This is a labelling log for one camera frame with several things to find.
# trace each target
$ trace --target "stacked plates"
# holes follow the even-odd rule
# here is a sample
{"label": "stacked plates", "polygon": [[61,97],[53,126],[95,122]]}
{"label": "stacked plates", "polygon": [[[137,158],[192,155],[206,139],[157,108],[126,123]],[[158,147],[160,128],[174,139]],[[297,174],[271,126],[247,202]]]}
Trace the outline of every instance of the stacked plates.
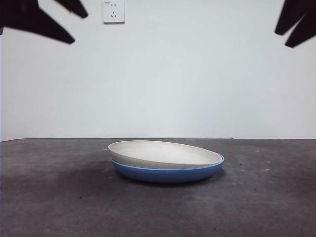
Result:
{"label": "stacked plates", "polygon": [[224,162],[216,152],[179,143],[123,141],[109,145],[121,174],[141,181],[181,183],[213,175]]}

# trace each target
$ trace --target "concrete surface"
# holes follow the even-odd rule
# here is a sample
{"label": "concrete surface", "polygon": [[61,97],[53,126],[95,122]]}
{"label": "concrete surface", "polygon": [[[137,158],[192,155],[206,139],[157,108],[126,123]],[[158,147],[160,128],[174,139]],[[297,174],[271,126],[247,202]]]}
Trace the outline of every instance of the concrete surface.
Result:
{"label": "concrete surface", "polygon": [[2,142],[1,236],[316,236],[316,140],[162,139],[226,158],[182,185],[116,173],[105,149],[120,140]]}

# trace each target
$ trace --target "white plate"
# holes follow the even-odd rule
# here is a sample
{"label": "white plate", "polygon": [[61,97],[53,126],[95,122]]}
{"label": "white plate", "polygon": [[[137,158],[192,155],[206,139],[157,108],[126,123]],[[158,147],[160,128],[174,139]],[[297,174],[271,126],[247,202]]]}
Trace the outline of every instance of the white plate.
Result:
{"label": "white plate", "polygon": [[122,141],[108,148],[113,160],[144,168],[192,168],[222,161],[216,152],[171,142]]}

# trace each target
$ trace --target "dark corner object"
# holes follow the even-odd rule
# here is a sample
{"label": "dark corner object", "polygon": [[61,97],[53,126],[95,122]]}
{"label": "dark corner object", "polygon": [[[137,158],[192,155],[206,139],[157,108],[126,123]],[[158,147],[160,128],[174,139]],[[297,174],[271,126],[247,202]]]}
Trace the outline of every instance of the dark corner object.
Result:
{"label": "dark corner object", "polygon": [[[80,0],[56,0],[70,12],[85,18],[88,13]],[[66,43],[75,39],[40,9],[38,0],[0,0],[0,35],[3,27],[33,32]]]}
{"label": "dark corner object", "polygon": [[285,43],[291,48],[316,35],[316,0],[285,0],[275,33],[283,35],[297,22]]}
{"label": "dark corner object", "polygon": [[[70,12],[85,18],[80,0],[55,0]],[[285,0],[275,33],[285,34],[297,22],[286,46],[295,47],[316,35],[316,0]],[[38,0],[0,0],[0,35],[3,27],[30,31],[66,43],[75,39],[43,10]]]}

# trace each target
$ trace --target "wall socket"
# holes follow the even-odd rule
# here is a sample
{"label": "wall socket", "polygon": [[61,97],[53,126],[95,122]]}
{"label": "wall socket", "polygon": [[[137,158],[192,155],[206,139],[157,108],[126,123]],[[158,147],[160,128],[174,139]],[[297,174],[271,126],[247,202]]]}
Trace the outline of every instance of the wall socket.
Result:
{"label": "wall socket", "polygon": [[103,0],[103,23],[125,23],[125,0]]}

